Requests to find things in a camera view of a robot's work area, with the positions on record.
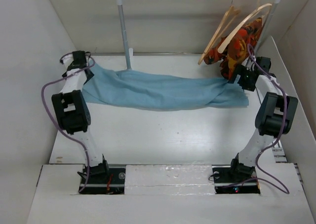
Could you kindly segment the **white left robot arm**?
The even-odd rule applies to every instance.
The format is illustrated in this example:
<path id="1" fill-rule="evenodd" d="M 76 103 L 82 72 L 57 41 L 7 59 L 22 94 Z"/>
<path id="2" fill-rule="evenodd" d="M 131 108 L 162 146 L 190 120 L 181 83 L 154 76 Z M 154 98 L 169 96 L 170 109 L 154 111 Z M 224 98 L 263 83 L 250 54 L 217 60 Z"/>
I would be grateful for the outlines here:
<path id="1" fill-rule="evenodd" d="M 82 50 L 60 59 L 61 64 L 67 64 L 63 74 L 65 84 L 58 94 L 52 95 L 51 101 L 61 131 L 82 147 L 87 165 L 79 172 L 80 177 L 88 183 L 103 183 L 110 178 L 110 169 L 89 130 L 91 115 L 82 93 L 84 84 L 94 76 L 90 59 L 90 53 Z"/>

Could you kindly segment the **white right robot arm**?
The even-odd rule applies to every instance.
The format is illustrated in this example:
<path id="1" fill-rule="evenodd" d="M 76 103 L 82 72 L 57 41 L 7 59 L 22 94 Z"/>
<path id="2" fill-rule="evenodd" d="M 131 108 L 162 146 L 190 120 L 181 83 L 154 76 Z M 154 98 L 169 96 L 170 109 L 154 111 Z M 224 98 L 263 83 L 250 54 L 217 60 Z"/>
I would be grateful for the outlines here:
<path id="1" fill-rule="evenodd" d="M 251 60 L 251 69 L 239 64 L 228 80 L 233 84 L 239 76 L 237 84 L 243 90 L 258 90 L 264 96 L 255 118 L 255 132 L 228 169 L 232 182 L 251 179 L 257 167 L 258 155 L 290 131 L 298 105 L 298 99 L 288 96 L 277 83 L 275 75 L 270 73 L 270 58 L 256 57 Z"/>

